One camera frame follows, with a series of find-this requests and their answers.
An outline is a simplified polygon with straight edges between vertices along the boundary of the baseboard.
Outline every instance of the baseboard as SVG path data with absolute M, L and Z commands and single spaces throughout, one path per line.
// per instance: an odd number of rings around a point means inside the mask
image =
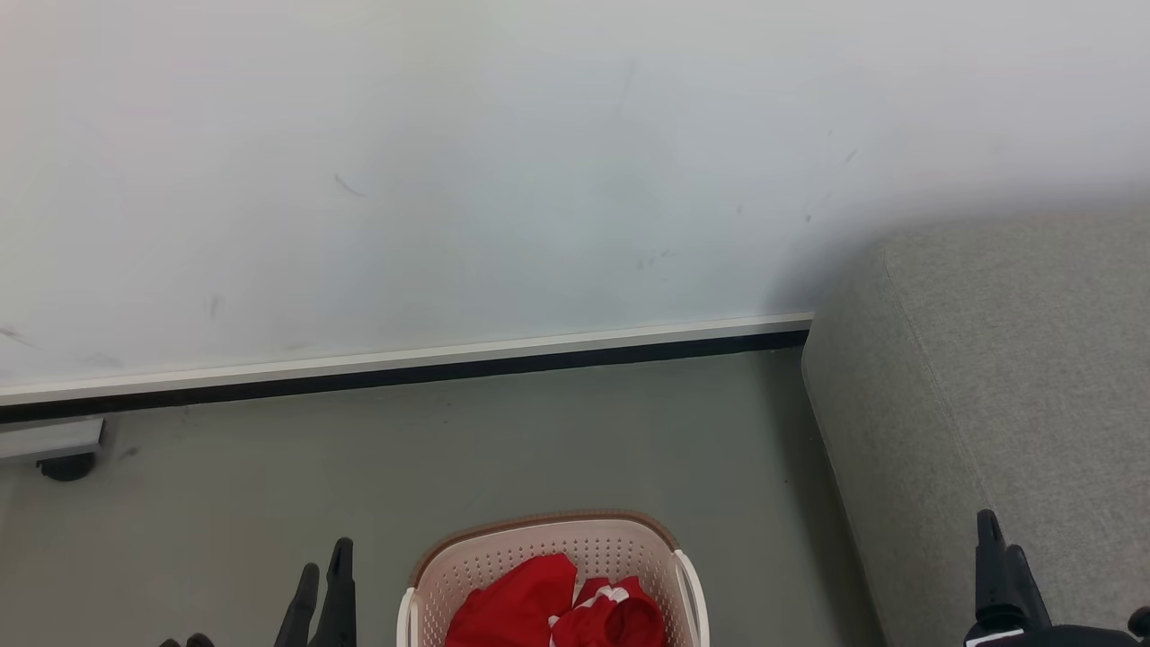
M 799 346 L 811 313 L 0 387 L 0 423 Z

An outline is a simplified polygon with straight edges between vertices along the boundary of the white wall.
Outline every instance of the white wall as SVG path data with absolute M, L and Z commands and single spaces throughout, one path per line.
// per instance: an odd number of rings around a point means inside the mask
M 0 386 L 807 309 L 1141 201 L 1144 0 L 0 0 Z

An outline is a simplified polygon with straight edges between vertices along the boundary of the gray sofa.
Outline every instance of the gray sofa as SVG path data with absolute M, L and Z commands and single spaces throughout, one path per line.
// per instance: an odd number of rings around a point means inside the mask
M 889 238 L 803 370 L 890 647 L 960 644 L 982 508 L 1056 624 L 1150 604 L 1150 215 Z

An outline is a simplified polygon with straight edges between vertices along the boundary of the black baseboard trim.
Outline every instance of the black baseboard trim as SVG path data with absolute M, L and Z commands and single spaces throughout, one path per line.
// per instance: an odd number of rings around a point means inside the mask
M 799 347 L 806 331 L 0 407 L 0 424 Z

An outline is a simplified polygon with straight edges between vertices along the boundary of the basket handle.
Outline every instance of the basket handle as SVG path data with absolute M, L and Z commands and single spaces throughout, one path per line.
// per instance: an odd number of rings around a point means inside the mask
M 688 621 L 691 621 L 689 624 L 693 644 L 696 647 L 711 647 L 711 621 L 707 618 L 706 599 L 703 598 L 703 584 L 699 583 L 699 575 L 695 572 L 691 560 L 682 550 L 675 550 L 675 575 L 690 606 Z
M 415 588 L 408 588 L 399 602 L 399 618 L 396 621 L 396 646 L 419 647 L 420 637 L 415 618 Z

